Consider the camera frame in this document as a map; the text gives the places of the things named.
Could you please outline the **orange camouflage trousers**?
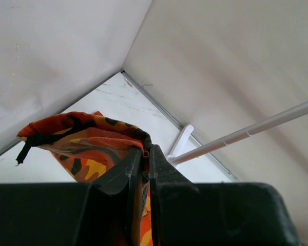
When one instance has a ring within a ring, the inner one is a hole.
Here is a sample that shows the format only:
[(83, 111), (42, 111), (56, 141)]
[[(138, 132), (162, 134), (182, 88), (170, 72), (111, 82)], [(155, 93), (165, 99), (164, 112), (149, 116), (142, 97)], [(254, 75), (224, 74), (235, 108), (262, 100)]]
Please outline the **orange camouflage trousers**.
[(149, 226), (144, 222), (151, 147), (148, 133), (100, 112), (69, 112), (32, 122), (17, 136), (25, 143), (17, 163), (23, 163), (33, 147), (48, 150), (77, 182), (94, 182), (122, 161), (131, 149), (141, 150), (142, 199), (137, 245), (149, 239)]

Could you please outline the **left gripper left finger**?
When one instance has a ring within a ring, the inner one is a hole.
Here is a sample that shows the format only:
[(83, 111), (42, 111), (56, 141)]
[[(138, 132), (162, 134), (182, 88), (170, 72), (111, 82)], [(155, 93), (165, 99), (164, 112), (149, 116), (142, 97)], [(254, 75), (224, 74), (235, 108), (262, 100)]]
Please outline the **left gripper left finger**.
[(0, 184), (0, 245), (137, 245), (142, 152), (94, 182)]

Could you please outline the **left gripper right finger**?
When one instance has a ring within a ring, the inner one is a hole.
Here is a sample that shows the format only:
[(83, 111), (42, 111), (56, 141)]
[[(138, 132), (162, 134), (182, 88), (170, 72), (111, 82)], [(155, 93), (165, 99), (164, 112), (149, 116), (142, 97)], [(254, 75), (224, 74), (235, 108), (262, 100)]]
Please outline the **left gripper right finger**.
[(158, 145), (149, 157), (154, 245), (298, 245), (279, 192), (260, 182), (192, 183)]

